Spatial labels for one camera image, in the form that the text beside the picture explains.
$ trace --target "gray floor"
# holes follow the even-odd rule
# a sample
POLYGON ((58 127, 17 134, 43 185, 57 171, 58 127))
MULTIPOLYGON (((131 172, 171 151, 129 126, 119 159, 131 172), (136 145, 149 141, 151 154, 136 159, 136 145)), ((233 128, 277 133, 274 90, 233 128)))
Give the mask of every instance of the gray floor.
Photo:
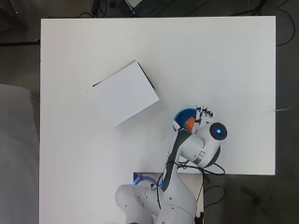
MULTIPOLYGON (((187 14, 201 1, 177 0, 168 7, 161 7, 151 15, 153 17, 178 17, 187 14)), ((192 16, 227 16, 240 10, 249 9, 258 0, 211 0, 192 16)), ((277 42, 284 42, 292 33, 291 23, 274 7, 282 1, 269 1, 263 10, 264 15, 277 16, 277 42)), ((90 12, 92 1, 26 1, 22 3, 22 14, 31 30, 27 35, 16 32, 0 33, 0 41, 34 40, 39 38, 41 18, 48 16, 76 17, 83 11, 90 12)), ((145 0, 140 11, 147 15, 158 0, 145 0)), ((285 7, 299 24, 299 1, 290 1, 285 7)), ((109 9, 108 14, 117 14, 117 9, 109 9)), ((277 48, 277 108, 299 103, 299 37, 284 47, 277 48)), ((23 86, 35 95, 39 94, 39 47, 0 48, 0 83, 23 86)), ((277 112, 277 175, 227 175, 211 176, 211 183, 205 183, 205 189, 213 185, 223 185, 227 195, 223 202, 206 209, 205 223, 299 223, 299 109, 277 112), (244 193, 247 188, 256 194, 255 200, 244 193)), ((38 104, 35 103, 36 121, 38 122, 38 104)), ((221 190, 215 189, 206 194, 206 204, 221 196, 221 190)))

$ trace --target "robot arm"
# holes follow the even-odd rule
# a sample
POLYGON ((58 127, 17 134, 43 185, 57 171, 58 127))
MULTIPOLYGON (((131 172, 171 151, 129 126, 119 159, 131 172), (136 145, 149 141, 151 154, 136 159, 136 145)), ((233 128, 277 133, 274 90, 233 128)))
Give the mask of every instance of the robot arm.
POLYGON ((179 157, 198 167, 208 167, 219 157, 221 142, 226 136, 224 125, 212 119, 201 119, 193 132, 186 129, 176 131, 165 166, 164 182, 158 189, 161 210, 155 190, 122 185, 116 193, 116 203, 127 216, 126 224, 152 224, 152 215, 159 215, 157 224, 193 224, 197 204, 194 195, 178 176, 179 157))

